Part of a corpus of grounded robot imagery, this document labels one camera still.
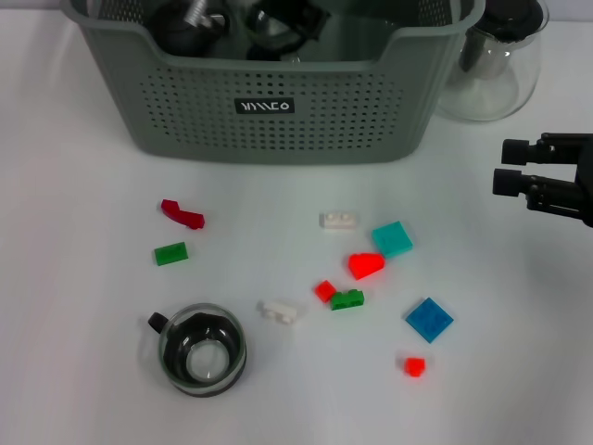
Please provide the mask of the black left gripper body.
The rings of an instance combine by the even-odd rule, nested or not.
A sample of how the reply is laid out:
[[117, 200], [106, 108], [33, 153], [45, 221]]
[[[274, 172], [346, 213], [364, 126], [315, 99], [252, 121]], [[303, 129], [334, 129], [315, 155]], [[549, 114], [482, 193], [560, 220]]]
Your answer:
[[208, 1], [207, 15], [207, 36], [230, 35], [234, 25], [259, 46], [299, 46], [324, 26], [324, 10], [310, 1]]

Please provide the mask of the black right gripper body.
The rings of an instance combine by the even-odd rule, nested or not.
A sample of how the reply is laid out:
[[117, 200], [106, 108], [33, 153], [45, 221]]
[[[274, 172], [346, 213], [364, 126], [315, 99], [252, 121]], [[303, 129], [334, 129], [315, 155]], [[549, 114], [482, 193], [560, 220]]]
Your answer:
[[580, 210], [581, 220], [588, 227], [593, 226], [593, 152], [592, 135], [586, 139], [578, 156], [576, 164], [575, 183], [580, 187], [584, 201]]

